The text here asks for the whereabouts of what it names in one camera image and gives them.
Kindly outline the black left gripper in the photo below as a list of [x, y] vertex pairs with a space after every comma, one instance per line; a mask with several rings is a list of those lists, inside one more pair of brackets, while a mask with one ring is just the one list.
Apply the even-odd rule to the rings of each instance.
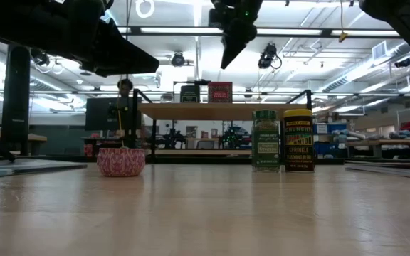
[[113, 21], [101, 19], [114, 0], [65, 0], [64, 58], [96, 75], [153, 73], [159, 61], [124, 39]]

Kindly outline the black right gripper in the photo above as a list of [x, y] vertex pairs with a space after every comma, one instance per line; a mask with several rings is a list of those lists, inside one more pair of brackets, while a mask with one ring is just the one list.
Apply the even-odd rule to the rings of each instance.
[[221, 69], [225, 70], [257, 34], [254, 22], [258, 18], [262, 0], [210, 0], [209, 27], [224, 32]]

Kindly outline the red spice tin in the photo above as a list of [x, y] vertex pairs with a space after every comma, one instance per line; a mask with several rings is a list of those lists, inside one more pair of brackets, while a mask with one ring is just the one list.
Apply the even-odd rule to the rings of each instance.
[[232, 103], [232, 82], [210, 82], [208, 84], [208, 103]]

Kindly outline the dark green spice tin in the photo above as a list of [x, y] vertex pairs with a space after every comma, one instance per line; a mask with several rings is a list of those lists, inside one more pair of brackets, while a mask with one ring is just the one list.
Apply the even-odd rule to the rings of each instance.
[[180, 92], [181, 103], [200, 103], [201, 91], [198, 85], [183, 85]]

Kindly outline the green-lid spice jar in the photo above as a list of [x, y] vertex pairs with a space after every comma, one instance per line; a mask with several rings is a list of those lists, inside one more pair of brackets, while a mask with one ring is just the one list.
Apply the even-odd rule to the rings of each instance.
[[253, 112], [252, 167], [254, 172], [280, 171], [280, 139], [275, 110]]

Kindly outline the yellow-lid spice jar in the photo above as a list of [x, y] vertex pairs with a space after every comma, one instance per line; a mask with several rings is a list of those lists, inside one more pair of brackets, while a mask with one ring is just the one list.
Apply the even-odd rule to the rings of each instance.
[[284, 112], [284, 160], [287, 172], [314, 172], [312, 111], [294, 109]]

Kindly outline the wooden shelf with black legs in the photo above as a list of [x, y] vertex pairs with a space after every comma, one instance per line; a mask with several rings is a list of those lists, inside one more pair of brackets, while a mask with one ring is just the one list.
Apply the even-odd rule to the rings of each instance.
[[[311, 91], [305, 90], [285, 104], [234, 104], [234, 103], [137, 103], [135, 110], [147, 115], [153, 122], [171, 121], [251, 121], [256, 110], [275, 110], [281, 121], [287, 110], [311, 109]], [[156, 149], [151, 147], [153, 158], [185, 156], [250, 156], [248, 149]]]

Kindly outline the person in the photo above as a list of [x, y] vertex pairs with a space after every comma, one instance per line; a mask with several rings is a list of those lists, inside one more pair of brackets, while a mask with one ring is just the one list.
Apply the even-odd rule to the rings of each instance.
[[133, 90], [133, 83], [130, 79], [124, 78], [117, 83], [117, 88], [119, 90], [119, 98], [117, 104], [119, 107], [127, 106], [129, 102], [130, 93]]

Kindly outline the black ceiling fixture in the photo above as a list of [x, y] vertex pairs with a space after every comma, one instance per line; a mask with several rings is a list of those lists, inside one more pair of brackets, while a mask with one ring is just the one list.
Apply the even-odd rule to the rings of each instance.
[[172, 56], [171, 64], [174, 67], [182, 67], [185, 64], [185, 59], [182, 52], [176, 52]]

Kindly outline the black monitor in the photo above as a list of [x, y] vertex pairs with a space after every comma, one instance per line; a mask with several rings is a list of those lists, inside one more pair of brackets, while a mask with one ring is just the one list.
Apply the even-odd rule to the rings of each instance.
[[93, 98], [88, 99], [85, 113], [85, 130], [131, 130], [132, 98]]

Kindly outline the background robot workstation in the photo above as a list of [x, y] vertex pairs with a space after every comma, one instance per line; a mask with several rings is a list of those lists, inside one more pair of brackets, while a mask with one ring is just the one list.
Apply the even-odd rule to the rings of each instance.
[[147, 141], [159, 149], [249, 149], [250, 132], [234, 122], [186, 123], [163, 122], [163, 131], [156, 126], [156, 134], [147, 136]]

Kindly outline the wooden workbench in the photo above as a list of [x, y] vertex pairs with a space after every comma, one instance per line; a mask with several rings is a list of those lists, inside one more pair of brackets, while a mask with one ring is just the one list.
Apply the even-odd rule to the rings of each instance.
[[45, 142], [47, 142], [47, 137], [37, 135], [37, 134], [29, 134], [28, 135], [28, 145], [29, 145], [28, 154], [30, 156], [39, 155], [41, 144]]

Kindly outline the Yellowstone book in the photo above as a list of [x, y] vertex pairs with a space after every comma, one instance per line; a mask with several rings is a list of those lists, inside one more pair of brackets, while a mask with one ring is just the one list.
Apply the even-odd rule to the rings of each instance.
[[14, 162], [0, 161], [0, 177], [21, 174], [45, 173], [50, 171], [63, 171], [70, 169], [84, 169], [85, 163], [69, 161], [54, 161], [44, 159], [16, 159]]

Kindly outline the Acadia book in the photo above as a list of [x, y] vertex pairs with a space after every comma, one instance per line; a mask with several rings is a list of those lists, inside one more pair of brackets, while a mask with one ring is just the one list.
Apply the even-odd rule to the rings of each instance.
[[410, 178], [410, 161], [346, 161], [349, 171], [366, 171]]

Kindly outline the black aluminium table frame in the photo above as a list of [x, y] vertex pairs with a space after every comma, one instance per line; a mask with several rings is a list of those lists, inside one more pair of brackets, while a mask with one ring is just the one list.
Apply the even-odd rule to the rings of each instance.
[[[190, 37], [224, 37], [224, 32], [212, 27], [186, 26], [118, 26], [123, 36], [190, 36]], [[335, 28], [276, 28], [259, 27], [255, 37], [259, 38], [316, 38], [339, 39], [341, 32]], [[395, 30], [345, 29], [344, 39], [401, 39]]]

